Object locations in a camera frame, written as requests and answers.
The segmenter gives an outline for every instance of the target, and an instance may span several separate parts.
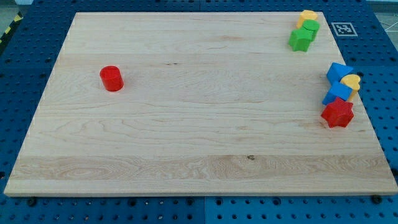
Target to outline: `blue block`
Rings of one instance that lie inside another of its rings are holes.
[[[330,65],[328,74],[326,76],[328,77],[330,84],[332,84],[334,82],[340,82],[344,76],[350,74],[353,70],[354,69],[350,66],[333,62]]]
[[[322,103],[324,105],[328,105],[329,103],[333,102],[336,97],[340,97],[341,99],[346,101],[352,91],[352,88],[341,84],[340,82],[334,82],[330,87],[328,93],[326,94],[325,98],[323,99]]]

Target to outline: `wooden board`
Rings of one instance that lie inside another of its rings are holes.
[[[320,13],[78,13],[7,183],[8,196],[369,195],[397,186],[361,100],[327,129],[343,63]],[[125,86],[107,92],[99,71]]]

